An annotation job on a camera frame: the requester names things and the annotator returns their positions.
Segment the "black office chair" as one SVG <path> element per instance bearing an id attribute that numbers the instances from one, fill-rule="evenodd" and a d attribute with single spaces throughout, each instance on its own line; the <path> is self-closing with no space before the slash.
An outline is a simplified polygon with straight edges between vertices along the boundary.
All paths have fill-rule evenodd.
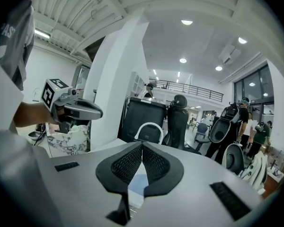
<path id="1" fill-rule="evenodd" d="M 169 147 L 200 155 L 197 150 L 185 147 L 185 133 L 189 117 L 186 106 L 187 99 L 183 95 L 174 96 L 167 110 L 168 133 L 164 138 L 164 143 Z"/>

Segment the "ceiling air conditioner unit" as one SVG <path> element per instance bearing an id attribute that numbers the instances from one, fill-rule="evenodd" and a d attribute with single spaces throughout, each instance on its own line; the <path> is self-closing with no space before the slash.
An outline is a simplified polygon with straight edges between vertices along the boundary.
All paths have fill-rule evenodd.
<path id="1" fill-rule="evenodd" d="M 241 54 L 241 50 L 237 49 L 235 46 L 231 44 L 225 45 L 222 52 L 218 56 L 220 62 L 225 65 L 232 64 Z"/>

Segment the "blue chair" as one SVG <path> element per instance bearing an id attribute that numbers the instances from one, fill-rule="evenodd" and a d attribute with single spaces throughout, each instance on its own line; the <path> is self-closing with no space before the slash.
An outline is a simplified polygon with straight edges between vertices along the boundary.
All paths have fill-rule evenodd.
<path id="1" fill-rule="evenodd" d="M 206 132 L 207 132 L 208 126 L 205 123 L 199 123 L 198 127 L 197 127 L 197 132 L 195 135 L 195 142 L 197 142 L 197 147 L 196 147 L 196 151 L 199 151 L 201 146 L 205 143 L 209 143 L 210 140 L 206 137 Z"/>

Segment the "person's grey t-shirt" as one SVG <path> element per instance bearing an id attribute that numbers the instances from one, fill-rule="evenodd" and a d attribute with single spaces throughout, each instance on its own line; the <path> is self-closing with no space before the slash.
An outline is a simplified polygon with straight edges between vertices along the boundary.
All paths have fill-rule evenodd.
<path id="1" fill-rule="evenodd" d="M 22 0 L 8 13 L 0 27 L 0 66 L 21 91 L 35 41 L 33 13 L 32 1 Z"/>

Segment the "large dark framed window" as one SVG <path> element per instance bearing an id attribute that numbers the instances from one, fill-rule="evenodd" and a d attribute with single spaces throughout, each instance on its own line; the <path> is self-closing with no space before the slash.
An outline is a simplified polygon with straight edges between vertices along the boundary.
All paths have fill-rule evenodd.
<path id="1" fill-rule="evenodd" d="M 249 112 L 254 121 L 273 121 L 274 90 L 268 65 L 234 83 L 234 101 L 249 99 Z"/>

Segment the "grey egg shaped shell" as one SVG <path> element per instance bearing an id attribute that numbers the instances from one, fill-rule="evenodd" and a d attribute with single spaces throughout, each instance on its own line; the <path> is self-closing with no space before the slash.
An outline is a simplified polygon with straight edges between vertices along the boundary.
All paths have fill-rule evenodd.
<path id="1" fill-rule="evenodd" d="M 224 140 L 231 127 L 231 122 L 219 118 L 211 129 L 209 139 L 212 143 L 220 143 Z"/>

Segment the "white egg shaped shell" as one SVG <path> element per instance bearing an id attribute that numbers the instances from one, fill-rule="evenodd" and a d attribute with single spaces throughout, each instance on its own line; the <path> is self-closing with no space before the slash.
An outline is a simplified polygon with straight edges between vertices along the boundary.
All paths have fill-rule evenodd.
<path id="1" fill-rule="evenodd" d="M 244 158 L 241 146 L 240 143 L 232 143 L 226 148 L 223 154 L 222 166 L 235 175 L 239 175 L 244 170 Z"/>

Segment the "black balcony railing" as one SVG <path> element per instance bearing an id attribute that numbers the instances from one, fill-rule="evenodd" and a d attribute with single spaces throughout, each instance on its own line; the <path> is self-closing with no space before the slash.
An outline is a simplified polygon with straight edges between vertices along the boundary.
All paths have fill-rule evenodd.
<path id="1" fill-rule="evenodd" d="M 190 95 L 199 96 L 201 98 L 210 99 L 220 103 L 222 103 L 223 101 L 224 94 L 203 87 L 197 87 L 189 84 L 177 83 L 166 80 L 154 80 L 154 79 L 151 79 L 150 83 L 152 83 L 154 87 L 160 89 L 187 93 Z"/>

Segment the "white curved faucet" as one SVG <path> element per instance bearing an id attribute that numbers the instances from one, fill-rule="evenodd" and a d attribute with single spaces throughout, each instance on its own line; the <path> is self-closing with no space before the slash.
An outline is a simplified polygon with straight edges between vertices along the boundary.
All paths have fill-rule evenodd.
<path id="1" fill-rule="evenodd" d="M 148 126 L 148 125 L 155 126 L 156 128 L 159 129 L 159 131 L 160 131 L 160 139 L 159 139 L 158 144 L 161 145 L 162 142 L 163 142 L 163 139 L 164 139 L 163 130 L 162 130 L 162 128 L 161 128 L 158 124 L 153 123 L 153 122 L 146 122 L 146 123 L 142 124 L 142 125 L 139 127 L 139 129 L 138 129 L 136 135 L 134 136 L 134 139 L 135 139 L 135 140 L 138 140 L 142 128 L 144 128 L 145 126 Z"/>

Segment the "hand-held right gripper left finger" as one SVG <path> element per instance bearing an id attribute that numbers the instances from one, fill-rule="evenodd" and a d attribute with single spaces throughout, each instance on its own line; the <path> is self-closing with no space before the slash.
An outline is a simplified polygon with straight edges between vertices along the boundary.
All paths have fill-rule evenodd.
<path id="1" fill-rule="evenodd" d="M 51 161 L 94 220 L 125 226 L 136 214 L 139 205 L 130 203 L 128 187 L 142 163 L 141 142 Z"/>

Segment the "marble patterned cabinet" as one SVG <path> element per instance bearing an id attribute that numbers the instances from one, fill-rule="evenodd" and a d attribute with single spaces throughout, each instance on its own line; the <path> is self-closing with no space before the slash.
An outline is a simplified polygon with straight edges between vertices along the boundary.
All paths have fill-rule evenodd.
<path id="1" fill-rule="evenodd" d="M 56 132 L 59 126 L 46 124 L 46 137 L 51 157 L 63 157 L 87 152 L 88 127 L 73 126 L 67 133 Z"/>

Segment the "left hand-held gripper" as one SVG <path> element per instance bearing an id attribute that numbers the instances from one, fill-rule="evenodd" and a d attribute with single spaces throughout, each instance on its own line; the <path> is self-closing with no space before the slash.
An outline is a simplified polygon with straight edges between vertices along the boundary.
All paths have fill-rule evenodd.
<path id="1" fill-rule="evenodd" d="M 93 102 L 79 99 L 77 90 L 60 79 L 47 79 L 41 100 L 49 110 L 52 119 L 59 124 L 60 133 L 68 133 L 72 120 L 92 121 L 102 118 L 103 111 Z M 58 111 L 64 108 L 62 115 Z"/>

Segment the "person's left forearm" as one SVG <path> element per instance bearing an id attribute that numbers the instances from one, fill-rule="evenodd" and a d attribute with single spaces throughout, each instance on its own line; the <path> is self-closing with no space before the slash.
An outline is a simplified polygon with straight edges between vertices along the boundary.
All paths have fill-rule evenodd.
<path id="1" fill-rule="evenodd" d="M 27 104 L 21 102 L 13 118 L 17 128 L 23 128 L 42 123 L 58 124 L 52 119 L 52 116 L 46 106 L 42 103 Z"/>

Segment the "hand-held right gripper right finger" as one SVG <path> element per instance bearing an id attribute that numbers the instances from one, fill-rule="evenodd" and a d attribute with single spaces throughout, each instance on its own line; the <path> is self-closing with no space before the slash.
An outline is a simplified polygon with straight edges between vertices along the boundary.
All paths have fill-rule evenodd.
<path id="1" fill-rule="evenodd" d="M 153 144 L 180 160 L 184 175 L 167 195 L 149 197 L 134 217 L 134 227 L 252 227 L 261 197 L 248 183 L 217 162 L 194 153 Z M 210 187 L 223 182 L 249 208 L 234 220 Z"/>

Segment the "long ceiling light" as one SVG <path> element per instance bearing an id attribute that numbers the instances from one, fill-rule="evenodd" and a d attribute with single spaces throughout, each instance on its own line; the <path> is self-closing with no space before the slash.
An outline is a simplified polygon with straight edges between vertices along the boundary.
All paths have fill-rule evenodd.
<path id="1" fill-rule="evenodd" d="M 49 39 L 51 37 L 48 33 L 45 33 L 43 31 L 40 31 L 40 30 L 37 30 L 37 29 L 35 29 L 35 34 L 39 35 L 41 37 L 44 37 L 46 39 Z"/>

